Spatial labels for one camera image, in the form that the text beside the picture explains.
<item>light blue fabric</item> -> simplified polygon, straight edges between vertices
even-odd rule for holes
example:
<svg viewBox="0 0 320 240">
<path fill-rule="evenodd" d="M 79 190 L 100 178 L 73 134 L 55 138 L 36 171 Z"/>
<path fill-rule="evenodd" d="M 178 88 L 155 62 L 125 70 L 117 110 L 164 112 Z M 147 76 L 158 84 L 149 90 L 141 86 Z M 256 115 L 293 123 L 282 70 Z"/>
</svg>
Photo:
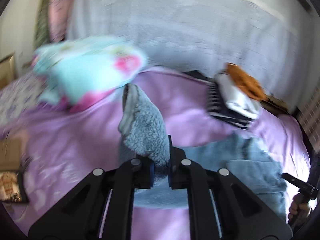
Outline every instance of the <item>light blue fabric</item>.
<svg viewBox="0 0 320 240">
<path fill-rule="evenodd" d="M 283 193 L 286 191 L 286 183 L 281 178 L 281 165 L 259 148 L 257 138 L 244 139 L 234 133 L 225 140 L 183 150 L 187 158 L 198 162 L 205 169 L 212 171 L 220 168 L 230 169 L 279 217 L 285 220 Z M 167 178 L 164 178 L 151 190 L 137 192 L 134 205 L 165 209 L 186 208 L 188 206 L 187 191 L 171 190 Z"/>
<path fill-rule="evenodd" d="M 139 154 L 155 163 L 155 185 L 168 175 L 169 139 L 159 109 L 137 85 L 126 84 L 123 95 L 124 114 L 119 124 L 122 135 L 120 163 Z"/>
<path fill-rule="evenodd" d="M 33 72 L 46 78 L 42 101 L 52 104 L 65 97 L 73 106 L 85 95 L 124 86 L 146 62 L 142 51 L 120 38 L 88 37 L 41 46 L 35 51 Z"/>
</svg>

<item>fuzzy sock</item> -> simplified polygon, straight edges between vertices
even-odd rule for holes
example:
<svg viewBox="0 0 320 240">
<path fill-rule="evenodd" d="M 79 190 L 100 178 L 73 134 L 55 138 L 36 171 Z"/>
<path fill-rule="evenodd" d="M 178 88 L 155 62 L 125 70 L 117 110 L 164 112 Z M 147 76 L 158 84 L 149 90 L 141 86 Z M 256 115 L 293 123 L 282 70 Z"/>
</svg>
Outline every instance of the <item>fuzzy sock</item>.
<svg viewBox="0 0 320 240">
<path fill-rule="evenodd" d="M 123 93 L 123 117 L 119 124 L 121 141 L 120 163 L 137 154 L 148 157 L 155 164 L 156 184 L 168 175 L 170 160 L 169 139 L 159 109 L 134 84 L 126 84 Z"/>
</svg>

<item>orange fabric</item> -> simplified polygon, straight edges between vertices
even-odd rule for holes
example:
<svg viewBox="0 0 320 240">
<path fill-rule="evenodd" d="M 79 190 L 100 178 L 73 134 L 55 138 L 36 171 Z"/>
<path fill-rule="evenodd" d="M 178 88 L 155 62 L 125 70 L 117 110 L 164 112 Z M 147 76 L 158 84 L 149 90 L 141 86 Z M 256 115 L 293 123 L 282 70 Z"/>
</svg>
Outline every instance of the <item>orange fabric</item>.
<svg viewBox="0 0 320 240">
<path fill-rule="evenodd" d="M 228 63 L 227 72 L 237 87 L 249 98 L 257 101 L 267 98 L 259 82 L 252 76 L 249 76 L 238 65 Z"/>
</svg>

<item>white wall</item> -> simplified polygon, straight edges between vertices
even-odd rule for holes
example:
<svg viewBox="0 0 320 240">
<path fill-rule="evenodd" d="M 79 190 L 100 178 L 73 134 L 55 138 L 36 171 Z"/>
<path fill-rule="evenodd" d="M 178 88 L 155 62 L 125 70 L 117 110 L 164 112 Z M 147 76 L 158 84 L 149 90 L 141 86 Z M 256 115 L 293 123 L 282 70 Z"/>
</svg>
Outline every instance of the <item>white wall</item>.
<svg viewBox="0 0 320 240">
<path fill-rule="evenodd" d="M 307 79 L 305 82 L 305 89 L 297 105 L 300 110 L 303 109 L 304 105 L 310 99 L 311 94 L 320 78 L 320 16 L 314 9 L 312 11 L 312 15 L 314 18 L 313 52 L 310 60 Z"/>
<path fill-rule="evenodd" d="M 10 0 L 0 16 L 0 58 L 15 52 L 18 75 L 30 62 L 34 50 L 36 18 L 40 0 Z"/>
</svg>

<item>pile of clothes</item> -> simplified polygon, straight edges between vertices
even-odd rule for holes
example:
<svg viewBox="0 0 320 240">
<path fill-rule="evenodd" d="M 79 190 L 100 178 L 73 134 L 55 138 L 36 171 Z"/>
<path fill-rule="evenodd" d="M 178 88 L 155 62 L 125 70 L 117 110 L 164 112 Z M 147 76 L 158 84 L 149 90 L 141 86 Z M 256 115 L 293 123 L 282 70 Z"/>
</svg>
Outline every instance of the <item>pile of clothes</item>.
<svg viewBox="0 0 320 240">
<path fill-rule="evenodd" d="M 228 63 L 208 87 L 209 115 L 241 129 L 248 129 L 258 119 L 260 101 L 266 95 L 259 82 L 238 65 Z"/>
</svg>

